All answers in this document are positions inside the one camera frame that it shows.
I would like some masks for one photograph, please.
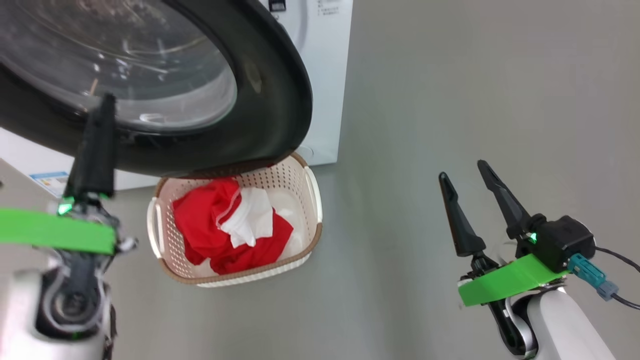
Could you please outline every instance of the blue connector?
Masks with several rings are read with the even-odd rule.
[[[611,295],[619,290],[617,285],[607,280],[607,276],[597,266],[581,254],[575,254],[569,259],[567,269],[588,282],[605,301],[611,300]]]

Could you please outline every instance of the round glass door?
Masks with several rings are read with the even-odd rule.
[[[160,0],[6,0],[3,6],[2,62],[81,111],[111,93],[119,123],[171,133],[209,126],[234,106],[237,85],[225,57]]]

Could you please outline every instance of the plastic basket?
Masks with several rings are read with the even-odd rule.
[[[173,222],[172,202],[188,191],[208,183],[207,179],[162,178],[147,209],[151,249],[171,278],[206,288],[240,284],[281,274],[302,265],[311,255],[322,233],[322,202],[314,173],[297,154],[270,168],[242,174],[241,187],[263,188],[272,206],[293,226],[282,255],[273,264],[243,272],[217,275],[209,262],[192,265],[184,256],[184,240]]]

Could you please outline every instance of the green led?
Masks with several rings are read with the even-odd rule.
[[[64,215],[74,208],[73,204],[60,204],[58,205],[58,215]]]

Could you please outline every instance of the basket handle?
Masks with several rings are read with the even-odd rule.
[[[305,167],[305,175],[307,178],[307,184],[313,191],[313,203],[316,205],[316,214],[318,216],[318,224],[322,222],[322,199],[320,198],[320,188],[316,181],[314,172],[309,167]]]
[[[153,250],[154,255],[156,255],[158,259],[161,259],[162,253],[164,252],[164,233],[162,209],[157,202],[157,197],[154,197],[149,202],[149,207],[147,208],[147,231],[149,234],[149,242],[151,243],[151,250]]]

